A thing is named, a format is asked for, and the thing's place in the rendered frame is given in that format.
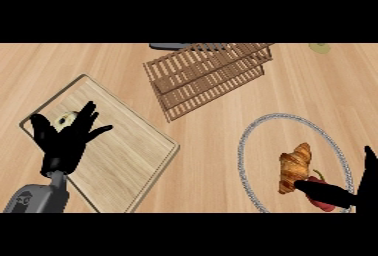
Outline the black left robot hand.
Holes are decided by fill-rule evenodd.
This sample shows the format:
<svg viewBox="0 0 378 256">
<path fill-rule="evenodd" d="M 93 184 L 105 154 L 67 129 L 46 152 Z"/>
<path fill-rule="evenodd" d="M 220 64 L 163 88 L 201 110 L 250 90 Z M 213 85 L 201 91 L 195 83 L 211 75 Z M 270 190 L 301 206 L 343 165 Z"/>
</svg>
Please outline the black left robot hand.
<svg viewBox="0 0 378 256">
<path fill-rule="evenodd" d="M 96 104 L 89 101 L 70 126 L 56 131 L 47 118 L 42 114 L 30 117 L 34 129 L 34 142 L 45 152 L 40 174 L 49 177 L 55 171 L 70 175 L 78 166 L 86 144 L 114 126 L 107 125 L 92 129 L 99 113 Z"/>
</svg>

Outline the golden brown croissant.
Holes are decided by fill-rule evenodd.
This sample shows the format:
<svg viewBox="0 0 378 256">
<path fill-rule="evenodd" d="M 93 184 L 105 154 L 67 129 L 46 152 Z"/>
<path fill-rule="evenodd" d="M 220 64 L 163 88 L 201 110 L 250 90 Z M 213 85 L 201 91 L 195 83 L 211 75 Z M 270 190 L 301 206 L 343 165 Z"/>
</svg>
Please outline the golden brown croissant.
<svg viewBox="0 0 378 256">
<path fill-rule="evenodd" d="M 279 193 L 287 194 L 296 190 L 294 182 L 309 178 L 309 165 L 312 161 L 312 151 L 307 142 L 301 143 L 291 153 L 282 153 Z"/>
</svg>

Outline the brown wooden tiered shelf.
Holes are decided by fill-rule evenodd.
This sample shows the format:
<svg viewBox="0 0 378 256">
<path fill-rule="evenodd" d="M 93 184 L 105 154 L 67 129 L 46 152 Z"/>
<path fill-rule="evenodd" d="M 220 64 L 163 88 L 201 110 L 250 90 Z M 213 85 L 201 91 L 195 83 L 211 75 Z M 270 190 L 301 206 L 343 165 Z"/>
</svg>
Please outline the brown wooden tiered shelf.
<svg viewBox="0 0 378 256">
<path fill-rule="evenodd" d="M 192 43 L 143 64 L 169 122 L 265 75 L 272 43 Z"/>
</svg>

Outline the red bell pepper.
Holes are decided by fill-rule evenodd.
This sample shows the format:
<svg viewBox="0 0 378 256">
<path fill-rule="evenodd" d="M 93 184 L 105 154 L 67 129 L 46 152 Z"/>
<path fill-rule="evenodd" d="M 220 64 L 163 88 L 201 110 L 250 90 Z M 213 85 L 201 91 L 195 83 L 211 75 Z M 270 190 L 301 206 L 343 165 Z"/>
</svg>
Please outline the red bell pepper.
<svg viewBox="0 0 378 256">
<path fill-rule="evenodd" d="M 315 173 L 318 174 L 318 176 L 310 176 L 309 177 L 309 181 L 325 184 L 327 181 L 325 181 L 322 173 L 319 171 L 315 171 Z M 309 201 L 322 211 L 332 212 L 335 210 L 335 206 L 334 205 L 331 205 L 328 203 L 324 203 L 321 201 L 316 201 L 312 198 L 309 198 Z"/>
</svg>

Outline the pale wooden cutting board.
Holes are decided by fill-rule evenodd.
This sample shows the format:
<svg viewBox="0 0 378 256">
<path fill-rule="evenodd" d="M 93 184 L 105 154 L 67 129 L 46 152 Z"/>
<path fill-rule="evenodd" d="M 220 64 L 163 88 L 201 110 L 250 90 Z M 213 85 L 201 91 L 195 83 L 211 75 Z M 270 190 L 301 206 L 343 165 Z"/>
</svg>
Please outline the pale wooden cutting board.
<svg viewBox="0 0 378 256">
<path fill-rule="evenodd" d="M 93 126 L 110 125 L 112 130 L 87 143 L 68 180 L 95 211 L 129 213 L 136 210 L 180 145 L 87 74 L 78 75 L 36 112 L 56 121 L 89 102 L 99 112 Z"/>
</svg>

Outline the green sliced fruit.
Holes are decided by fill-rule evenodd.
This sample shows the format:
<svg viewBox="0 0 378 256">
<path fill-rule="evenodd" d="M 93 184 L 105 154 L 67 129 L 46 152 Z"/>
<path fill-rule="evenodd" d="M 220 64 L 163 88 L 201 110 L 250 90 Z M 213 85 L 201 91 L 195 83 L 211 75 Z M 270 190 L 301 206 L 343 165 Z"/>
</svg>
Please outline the green sliced fruit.
<svg viewBox="0 0 378 256">
<path fill-rule="evenodd" d="M 327 43 L 310 43 L 309 47 L 319 54 L 327 54 L 331 50 L 331 47 Z"/>
</svg>

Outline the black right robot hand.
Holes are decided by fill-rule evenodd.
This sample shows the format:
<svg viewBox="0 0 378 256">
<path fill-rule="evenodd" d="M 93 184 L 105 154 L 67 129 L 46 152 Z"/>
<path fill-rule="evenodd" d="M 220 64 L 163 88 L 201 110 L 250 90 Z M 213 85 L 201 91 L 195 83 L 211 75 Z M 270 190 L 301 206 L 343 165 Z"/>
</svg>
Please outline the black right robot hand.
<svg viewBox="0 0 378 256">
<path fill-rule="evenodd" d="M 335 185 L 313 181 L 299 180 L 294 186 L 315 201 L 344 209 L 355 206 L 361 214 L 378 213 L 378 156 L 371 147 L 365 147 L 365 172 L 358 194 Z"/>
</svg>

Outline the yellow-green fruit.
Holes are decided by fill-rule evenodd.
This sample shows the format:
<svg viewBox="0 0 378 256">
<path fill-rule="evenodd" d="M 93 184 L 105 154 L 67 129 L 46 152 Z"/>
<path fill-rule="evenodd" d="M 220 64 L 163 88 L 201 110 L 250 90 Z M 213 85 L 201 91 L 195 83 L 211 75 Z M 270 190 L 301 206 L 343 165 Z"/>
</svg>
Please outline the yellow-green fruit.
<svg viewBox="0 0 378 256">
<path fill-rule="evenodd" d="M 77 111 L 68 111 L 56 118 L 53 122 L 53 127 L 56 131 L 61 131 L 65 127 L 73 125 L 77 116 L 78 116 Z"/>
</svg>

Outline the dark grey flat object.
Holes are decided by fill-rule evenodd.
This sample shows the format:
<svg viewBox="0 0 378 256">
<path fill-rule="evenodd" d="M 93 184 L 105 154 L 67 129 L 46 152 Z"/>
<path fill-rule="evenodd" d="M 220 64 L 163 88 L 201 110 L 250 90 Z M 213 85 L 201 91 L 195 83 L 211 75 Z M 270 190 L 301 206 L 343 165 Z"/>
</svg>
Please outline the dark grey flat object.
<svg viewBox="0 0 378 256">
<path fill-rule="evenodd" d="M 188 46 L 191 46 L 191 43 L 149 43 L 149 47 L 155 50 L 172 50 L 177 51 Z"/>
</svg>

